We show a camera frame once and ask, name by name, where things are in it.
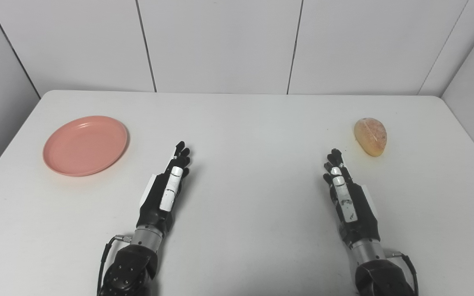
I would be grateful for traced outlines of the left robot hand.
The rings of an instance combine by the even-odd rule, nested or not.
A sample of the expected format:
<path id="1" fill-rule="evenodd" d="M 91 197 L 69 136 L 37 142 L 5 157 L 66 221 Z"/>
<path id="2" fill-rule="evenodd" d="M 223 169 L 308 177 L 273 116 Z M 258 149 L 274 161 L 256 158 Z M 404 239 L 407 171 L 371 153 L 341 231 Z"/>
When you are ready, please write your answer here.
<path id="1" fill-rule="evenodd" d="M 151 178 L 151 187 L 140 207 L 137 227 L 156 229 L 163 237 L 172 229 L 174 204 L 182 190 L 183 180 L 190 173 L 190 152 L 185 142 L 177 143 L 164 172 Z"/>

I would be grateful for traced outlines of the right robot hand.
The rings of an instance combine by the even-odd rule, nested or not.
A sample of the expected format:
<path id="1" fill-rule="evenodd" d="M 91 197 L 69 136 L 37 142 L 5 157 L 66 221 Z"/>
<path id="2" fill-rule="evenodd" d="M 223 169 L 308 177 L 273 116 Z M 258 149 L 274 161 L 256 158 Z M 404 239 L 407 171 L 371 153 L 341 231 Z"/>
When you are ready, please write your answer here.
<path id="1" fill-rule="evenodd" d="M 371 210 L 363 188 L 355 183 L 340 150 L 333 148 L 327 155 L 323 175 L 332 203 L 339 218 L 341 240 L 348 248 L 359 241 L 380 240 L 378 221 Z"/>

